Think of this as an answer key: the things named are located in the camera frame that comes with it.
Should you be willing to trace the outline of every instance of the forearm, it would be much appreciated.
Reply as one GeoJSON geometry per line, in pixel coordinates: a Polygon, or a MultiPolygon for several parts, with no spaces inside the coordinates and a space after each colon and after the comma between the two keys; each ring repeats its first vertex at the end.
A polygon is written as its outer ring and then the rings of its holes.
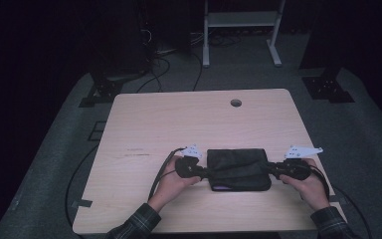
{"type": "Polygon", "coordinates": [[[360,238],[356,236],[335,207],[317,210],[311,215],[321,239],[360,238]]]}
{"type": "Polygon", "coordinates": [[[147,238],[160,220],[159,214],[144,203],[123,225],[107,232],[105,239],[147,238]]]}

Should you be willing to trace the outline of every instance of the gray carpet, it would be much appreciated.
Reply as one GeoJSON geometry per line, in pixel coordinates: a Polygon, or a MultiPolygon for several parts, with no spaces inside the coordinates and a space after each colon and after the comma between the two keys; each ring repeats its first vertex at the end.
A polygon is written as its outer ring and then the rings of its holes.
{"type": "MultiPolygon", "coordinates": [[[[308,35],[279,35],[277,47],[284,63],[281,68],[273,65],[265,43],[267,37],[243,37],[241,43],[229,48],[211,48],[211,66],[203,69],[196,91],[289,90],[313,144],[325,149],[319,157],[331,182],[347,192],[362,210],[374,238],[382,238],[382,113],[362,82],[346,70],[340,72],[337,80],[355,103],[312,100],[301,77],[317,76],[322,69],[298,69],[308,35]]],[[[201,47],[193,51],[202,58],[201,47]]],[[[170,62],[170,70],[160,77],[162,91],[192,91],[200,71],[195,56],[174,54],[164,59],[170,62]]],[[[155,60],[154,73],[162,73],[166,66],[165,62],[155,60]]],[[[135,93],[152,77],[148,74],[125,84],[122,93],[135,93]]],[[[98,144],[89,140],[89,136],[97,121],[107,119],[111,107],[111,104],[97,104],[93,108],[79,108],[92,85],[90,75],[85,75],[67,97],[0,223],[0,239],[78,238],[65,215],[66,189],[77,166],[98,144]]],[[[141,92],[158,90],[159,86],[153,81],[141,92]]],[[[95,153],[92,151],[85,158],[70,187],[68,211],[71,220],[75,217],[76,202],[81,199],[95,153]]],[[[353,205],[338,192],[337,196],[350,226],[367,238],[353,205]]],[[[103,235],[85,237],[102,238],[103,235]]],[[[281,237],[316,238],[316,232],[281,232],[281,237]]]]}

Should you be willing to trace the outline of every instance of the person's right hand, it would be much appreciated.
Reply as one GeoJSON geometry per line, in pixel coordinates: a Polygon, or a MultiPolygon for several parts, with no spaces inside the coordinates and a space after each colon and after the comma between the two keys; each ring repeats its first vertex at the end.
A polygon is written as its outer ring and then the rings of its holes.
{"type": "MultiPolygon", "coordinates": [[[[311,158],[303,158],[309,165],[315,166],[315,161],[311,158]]],[[[330,203],[325,196],[323,184],[314,174],[310,175],[306,180],[300,181],[292,177],[281,175],[281,181],[293,186],[302,199],[314,210],[320,210],[329,207],[330,203]]]]}

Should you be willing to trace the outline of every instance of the person's left hand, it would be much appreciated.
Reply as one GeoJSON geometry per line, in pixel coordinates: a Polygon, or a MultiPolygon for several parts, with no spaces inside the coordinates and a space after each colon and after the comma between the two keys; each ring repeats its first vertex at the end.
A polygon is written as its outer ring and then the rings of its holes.
{"type": "Polygon", "coordinates": [[[178,158],[179,156],[172,157],[162,174],[164,176],[160,179],[156,192],[150,200],[148,200],[148,205],[157,212],[159,212],[167,203],[178,197],[185,188],[201,181],[199,176],[190,178],[180,177],[178,173],[174,171],[175,162],[178,158]]]}

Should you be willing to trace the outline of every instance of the dark background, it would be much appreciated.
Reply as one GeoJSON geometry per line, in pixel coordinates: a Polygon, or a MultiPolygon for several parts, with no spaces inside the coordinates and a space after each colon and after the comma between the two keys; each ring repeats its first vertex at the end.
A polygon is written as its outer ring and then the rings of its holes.
{"type": "MultiPolygon", "coordinates": [[[[0,218],[66,96],[92,60],[121,71],[145,71],[148,49],[142,42],[128,45],[140,37],[134,25],[152,27],[155,36],[182,48],[187,46],[184,33],[202,30],[203,1],[161,2],[0,1],[0,218]],[[142,15],[137,17],[129,7],[142,15]],[[169,18],[178,19],[173,24],[169,18]],[[166,31],[170,23],[171,31],[166,31]],[[126,48],[135,54],[123,53],[126,48]]],[[[255,0],[212,2],[213,10],[272,7],[255,0]]],[[[313,32],[301,67],[325,67],[337,52],[341,65],[364,82],[382,109],[382,1],[288,0],[281,31],[309,29],[313,32]],[[328,5],[319,10],[322,4],[328,5]]]]}

